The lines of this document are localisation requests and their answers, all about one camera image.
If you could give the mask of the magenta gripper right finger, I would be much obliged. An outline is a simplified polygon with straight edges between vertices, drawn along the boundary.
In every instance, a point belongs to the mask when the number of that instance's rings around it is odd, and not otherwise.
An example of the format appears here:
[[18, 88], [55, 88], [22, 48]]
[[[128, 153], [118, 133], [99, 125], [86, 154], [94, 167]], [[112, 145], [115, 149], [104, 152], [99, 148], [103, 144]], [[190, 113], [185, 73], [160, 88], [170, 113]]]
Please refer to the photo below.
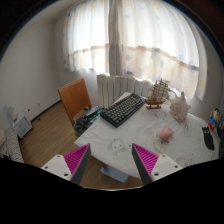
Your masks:
[[132, 156], [143, 185], [150, 184], [182, 169], [168, 155], [157, 155], [135, 143], [132, 144]]

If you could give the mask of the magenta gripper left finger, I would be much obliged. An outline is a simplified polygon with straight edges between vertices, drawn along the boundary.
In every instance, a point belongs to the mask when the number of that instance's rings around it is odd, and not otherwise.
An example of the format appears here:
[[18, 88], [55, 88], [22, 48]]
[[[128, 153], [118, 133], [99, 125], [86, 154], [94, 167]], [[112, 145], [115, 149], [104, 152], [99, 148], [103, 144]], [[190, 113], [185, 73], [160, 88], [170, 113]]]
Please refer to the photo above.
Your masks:
[[90, 155], [91, 147], [86, 144], [65, 156], [55, 155], [42, 166], [42, 169], [79, 185]]

